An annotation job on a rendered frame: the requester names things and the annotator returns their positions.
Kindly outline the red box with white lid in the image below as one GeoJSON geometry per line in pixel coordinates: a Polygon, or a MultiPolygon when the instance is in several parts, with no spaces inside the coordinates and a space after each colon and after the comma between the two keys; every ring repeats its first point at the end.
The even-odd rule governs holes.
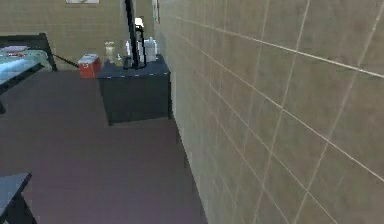
{"type": "Polygon", "coordinates": [[[78,65],[82,78],[95,78],[101,70],[101,62],[97,54],[83,55],[79,59],[78,65]]]}

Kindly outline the white jug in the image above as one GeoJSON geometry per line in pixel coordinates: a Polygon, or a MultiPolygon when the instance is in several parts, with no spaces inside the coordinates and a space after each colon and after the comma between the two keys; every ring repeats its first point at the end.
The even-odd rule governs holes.
{"type": "Polygon", "coordinates": [[[144,41],[145,56],[147,62],[152,62],[157,59],[157,43],[153,37],[144,41]]]}

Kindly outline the black rod on floor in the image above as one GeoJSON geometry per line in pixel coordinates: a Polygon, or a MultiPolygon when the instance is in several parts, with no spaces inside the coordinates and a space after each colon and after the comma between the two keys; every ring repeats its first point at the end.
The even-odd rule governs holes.
{"type": "Polygon", "coordinates": [[[78,65],[77,63],[75,63],[75,62],[72,62],[72,61],[70,61],[70,60],[68,60],[68,59],[66,59],[66,58],[64,58],[64,57],[61,57],[61,56],[59,56],[59,55],[56,55],[56,54],[52,54],[52,55],[53,55],[54,57],[60,59],[61,61],[63,61],[63,62],[65,62],[65,63],[67,63],[67,64],[69,64],[69,65],[75,67],[75,68],[79,68],[79,65],[78,65]]]}

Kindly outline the dark grey cabinet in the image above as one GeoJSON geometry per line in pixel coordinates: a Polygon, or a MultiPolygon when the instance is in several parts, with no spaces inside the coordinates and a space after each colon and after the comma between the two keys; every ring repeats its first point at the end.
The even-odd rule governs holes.
{"type": "Polygon", "coordinates": [[[172,118],[171,71],[161,54],[141,69],[107,60],[97,75],[108,125],[172,118]]]}

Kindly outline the black framed bed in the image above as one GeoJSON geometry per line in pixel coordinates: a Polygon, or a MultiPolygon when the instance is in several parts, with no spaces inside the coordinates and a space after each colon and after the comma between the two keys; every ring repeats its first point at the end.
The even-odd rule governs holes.
{"type": "Polygon", "coordinates": [[[0,96],[41,70],[58,71],[45,33],[0,36],[0,96]]]}

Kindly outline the black floor lamp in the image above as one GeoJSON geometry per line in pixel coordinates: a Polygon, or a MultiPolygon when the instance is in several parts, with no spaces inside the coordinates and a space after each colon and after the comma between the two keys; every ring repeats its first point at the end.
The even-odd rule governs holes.
{"type": "Polygon", "coordinates": [[[131,68],[142,69],[146,66],[144,30],[135,23],[133,0],[124,0],[131,46],[131,68]]]}

